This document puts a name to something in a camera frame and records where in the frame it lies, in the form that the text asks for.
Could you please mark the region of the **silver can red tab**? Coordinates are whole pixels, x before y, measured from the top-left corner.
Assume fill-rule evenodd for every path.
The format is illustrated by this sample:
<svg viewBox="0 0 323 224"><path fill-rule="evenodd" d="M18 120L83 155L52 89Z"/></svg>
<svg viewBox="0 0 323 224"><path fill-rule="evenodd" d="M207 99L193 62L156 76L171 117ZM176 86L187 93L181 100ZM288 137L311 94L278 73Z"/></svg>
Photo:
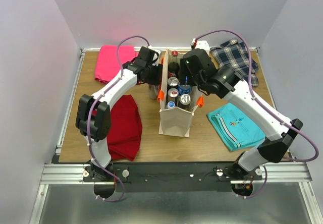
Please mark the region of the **silver can red tab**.
<svg viewBox="0 0 323 224"><path fill-rule="evenodd" d="M148 89L149 89L149 98L156 99L158 96L158 85L149 84Z"/></svg>

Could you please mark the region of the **cola glass bottle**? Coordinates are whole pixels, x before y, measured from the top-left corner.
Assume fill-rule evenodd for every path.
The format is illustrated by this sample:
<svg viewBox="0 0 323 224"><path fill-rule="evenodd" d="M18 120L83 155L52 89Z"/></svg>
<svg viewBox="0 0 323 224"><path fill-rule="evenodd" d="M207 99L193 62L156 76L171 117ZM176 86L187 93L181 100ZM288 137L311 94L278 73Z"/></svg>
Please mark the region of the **cola glass bottle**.
<svg viewBox="0 0 323 224"><path fill-rule="evenodd" d="M179 77L180 65L178 61L178 52L173 50L171 53L171 59L168 64L168 77Z"/></svg>

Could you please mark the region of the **black can front table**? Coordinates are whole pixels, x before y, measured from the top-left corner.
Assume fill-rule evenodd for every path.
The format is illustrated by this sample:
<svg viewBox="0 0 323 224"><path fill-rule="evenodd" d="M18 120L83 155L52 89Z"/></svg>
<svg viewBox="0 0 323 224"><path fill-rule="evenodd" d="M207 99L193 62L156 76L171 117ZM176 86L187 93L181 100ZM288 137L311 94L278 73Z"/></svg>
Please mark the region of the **black can front table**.
<svg viewBox="0 0 323 224"><path fill-rule="evenodd" d="M177 88L179 85L179 80L176 77L170 77L168 79L168 88Z"/></svg>

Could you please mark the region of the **clear water bottle blue label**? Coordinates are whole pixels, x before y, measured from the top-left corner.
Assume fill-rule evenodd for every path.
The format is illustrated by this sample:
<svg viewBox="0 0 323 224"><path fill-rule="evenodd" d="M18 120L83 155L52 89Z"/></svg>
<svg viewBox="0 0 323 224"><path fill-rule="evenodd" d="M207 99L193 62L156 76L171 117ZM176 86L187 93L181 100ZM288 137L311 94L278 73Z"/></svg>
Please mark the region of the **clear water bottle blue label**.
<svg viewBox="0 0 323 224"><path fill-rule="evenodd" d="M190 94L191 86L190 85L178 85L179 96L183 94Z"/></svg>

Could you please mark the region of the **silver can front table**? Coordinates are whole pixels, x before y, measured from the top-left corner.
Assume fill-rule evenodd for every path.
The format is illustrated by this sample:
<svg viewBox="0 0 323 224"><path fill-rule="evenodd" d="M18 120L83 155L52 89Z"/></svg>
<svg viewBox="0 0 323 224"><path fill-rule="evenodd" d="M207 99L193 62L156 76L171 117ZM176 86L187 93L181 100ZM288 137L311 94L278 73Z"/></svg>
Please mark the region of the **silver can front table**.
<svg viewBox="0 0 323 224"><path fill-rule="evenodd" d="M176 104L178 100L178 96L179 96L179 91L177 90L177 88L170 88L168 90L168 93L167 93L168 102L174 102Z"/></svg>

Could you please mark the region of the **black can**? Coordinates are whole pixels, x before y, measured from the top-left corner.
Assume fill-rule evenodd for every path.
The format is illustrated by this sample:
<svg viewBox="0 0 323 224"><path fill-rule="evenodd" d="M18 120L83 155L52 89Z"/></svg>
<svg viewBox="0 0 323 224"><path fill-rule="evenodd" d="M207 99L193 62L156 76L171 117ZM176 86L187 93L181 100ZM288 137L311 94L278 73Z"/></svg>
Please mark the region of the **black can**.
<svg viewBox="0 0 323 224"><path fill-rule="evenodd" d="M184 110L188 110L191 103L191 96L189 94L182 94L179 97L178 107Z"/></svg>

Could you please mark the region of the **beige canvas tote bag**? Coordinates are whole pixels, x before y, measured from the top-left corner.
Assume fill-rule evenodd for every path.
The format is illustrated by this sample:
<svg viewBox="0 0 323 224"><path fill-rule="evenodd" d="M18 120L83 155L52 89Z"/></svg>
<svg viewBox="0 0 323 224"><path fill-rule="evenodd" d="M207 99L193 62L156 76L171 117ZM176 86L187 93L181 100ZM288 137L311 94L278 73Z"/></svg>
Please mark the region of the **beige canvas tote bag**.
<svg viewBox="0 0 323 224"><path fill-rule="evenodd" d="M164 55L163 69L161 72L161 83L159 85L158 100L160 104L160 125L159 133L162 135L189 137L190 126L192 124L195 111L203 106L203 96L196 86L192 87L190 95L192 102L188 110L174 107L167 108L167 79L168 66L172 59L172 50L167 48Z"/></svg>

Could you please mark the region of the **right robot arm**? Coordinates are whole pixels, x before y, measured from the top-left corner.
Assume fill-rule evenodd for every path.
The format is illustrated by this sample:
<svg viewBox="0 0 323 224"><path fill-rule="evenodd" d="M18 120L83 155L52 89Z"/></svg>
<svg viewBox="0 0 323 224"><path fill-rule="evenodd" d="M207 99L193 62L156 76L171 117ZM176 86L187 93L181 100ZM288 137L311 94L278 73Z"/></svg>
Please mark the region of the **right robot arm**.
<svg viewBox="0 0 323 224"><path fill-rule="evenodd" d="M267 162L278 163L303 126L299 119L283 117L257 94L252 94L248 83L234 69L217 69L204 49L193 49L180 60L189 72L198 90L215 94L236 106L264 132L265 139L258 146L243 152L229 167L227 173L236 180L246 178L251 171Z"/></svg>

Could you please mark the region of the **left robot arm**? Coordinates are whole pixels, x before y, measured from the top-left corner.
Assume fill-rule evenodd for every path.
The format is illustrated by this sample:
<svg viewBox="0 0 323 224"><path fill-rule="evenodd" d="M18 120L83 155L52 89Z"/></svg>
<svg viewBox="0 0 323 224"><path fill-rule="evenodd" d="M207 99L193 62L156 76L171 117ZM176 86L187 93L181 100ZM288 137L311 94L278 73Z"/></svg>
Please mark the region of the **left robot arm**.
<svg viewBox="0 0 323 224"><path fill-rule="evenodd" d="M158 63L159 55L151 46L141 47L138 55L121 65L116 76L102 89L79 99L75 125L87 141L91 162L97 166L94 174L101 181L107 181L112 175L108 166L112 157L106 139L112 126L111 110L138 83L159 83L163 67Z"/></svg>

